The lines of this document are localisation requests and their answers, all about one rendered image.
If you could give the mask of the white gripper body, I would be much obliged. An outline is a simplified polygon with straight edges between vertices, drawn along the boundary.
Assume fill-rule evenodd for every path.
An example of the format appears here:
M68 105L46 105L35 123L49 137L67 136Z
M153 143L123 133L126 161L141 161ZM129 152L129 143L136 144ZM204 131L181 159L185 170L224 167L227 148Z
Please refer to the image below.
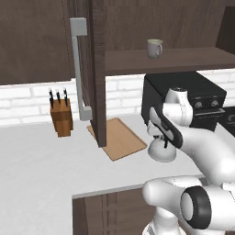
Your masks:
M150 136L160 136L161 135L160 130L157 127L155 127L151 121L149 121L149 123L148 123L147 132Z

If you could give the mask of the wooden tray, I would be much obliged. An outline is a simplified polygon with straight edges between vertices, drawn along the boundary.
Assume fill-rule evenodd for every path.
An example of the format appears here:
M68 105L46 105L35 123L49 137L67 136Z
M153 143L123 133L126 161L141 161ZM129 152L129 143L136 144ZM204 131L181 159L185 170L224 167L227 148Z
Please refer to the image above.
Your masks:
M115 162L147 148L147 144L120 118L106 122L106 146L100 147L107 158Z

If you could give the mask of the dark wood cabinet door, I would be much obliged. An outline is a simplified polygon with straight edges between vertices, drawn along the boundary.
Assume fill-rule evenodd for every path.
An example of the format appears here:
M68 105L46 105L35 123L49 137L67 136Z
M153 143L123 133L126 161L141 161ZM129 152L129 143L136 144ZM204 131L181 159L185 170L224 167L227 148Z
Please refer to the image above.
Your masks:
M235 6L225 8L216 47L235 55Z
M76 0L76 15L84 17L87 35L79 37L84 103L92 108L91 125L99 147L106 146L106 78L104 0Z
M73 0L0 0L0 85L74 77Z

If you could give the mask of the grey mug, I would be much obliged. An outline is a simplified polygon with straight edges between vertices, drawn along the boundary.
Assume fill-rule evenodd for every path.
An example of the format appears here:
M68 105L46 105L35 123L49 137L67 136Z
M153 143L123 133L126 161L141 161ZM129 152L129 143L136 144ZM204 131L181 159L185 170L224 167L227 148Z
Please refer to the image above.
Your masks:
M148 39L147 40L147 56L150 59L158 59L162 55L162 40Z

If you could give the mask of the dark wood base cabinet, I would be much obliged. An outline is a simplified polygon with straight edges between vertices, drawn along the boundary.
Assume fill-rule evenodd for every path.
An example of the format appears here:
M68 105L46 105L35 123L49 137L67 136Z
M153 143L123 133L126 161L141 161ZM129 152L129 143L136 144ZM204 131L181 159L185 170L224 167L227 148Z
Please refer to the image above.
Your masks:
M73 235L142 235L154 211L140 188L76 198Z

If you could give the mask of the black toaster oven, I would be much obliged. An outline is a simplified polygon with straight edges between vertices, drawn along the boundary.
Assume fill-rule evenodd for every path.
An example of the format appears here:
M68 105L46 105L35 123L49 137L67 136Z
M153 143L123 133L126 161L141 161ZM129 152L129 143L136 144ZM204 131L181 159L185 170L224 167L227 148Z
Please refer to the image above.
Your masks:
M197 72L148 73L144 76L141 116L148 124L149 111L154 103L164 102L170 88L187 91L188 101L194 109L190 128L214 131L225 111L222 109L227 92Z

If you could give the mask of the black hob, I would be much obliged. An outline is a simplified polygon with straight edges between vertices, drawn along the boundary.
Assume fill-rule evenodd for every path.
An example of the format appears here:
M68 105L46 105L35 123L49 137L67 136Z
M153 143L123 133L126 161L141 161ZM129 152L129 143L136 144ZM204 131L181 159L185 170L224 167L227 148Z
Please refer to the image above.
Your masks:
M218 123L235 137L235 106L224 107L223 110L225 113Z

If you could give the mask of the wooden knife block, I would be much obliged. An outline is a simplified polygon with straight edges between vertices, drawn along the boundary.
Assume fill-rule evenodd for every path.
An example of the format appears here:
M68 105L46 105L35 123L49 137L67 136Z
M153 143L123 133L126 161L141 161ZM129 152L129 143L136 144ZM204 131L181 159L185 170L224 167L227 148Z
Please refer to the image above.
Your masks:
M58 137L69 137L73 130L70 99L54 100L53 105L50 107L50 116Z

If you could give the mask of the dark wood wall cabinet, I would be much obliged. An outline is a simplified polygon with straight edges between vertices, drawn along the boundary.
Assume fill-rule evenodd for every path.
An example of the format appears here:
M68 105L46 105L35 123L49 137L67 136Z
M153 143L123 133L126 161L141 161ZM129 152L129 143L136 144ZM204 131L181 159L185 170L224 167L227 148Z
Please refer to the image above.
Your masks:
M225 8L235 0L105 0L106 74L235 68L235 55L216 47ZM147 56L147 40L162 55Z

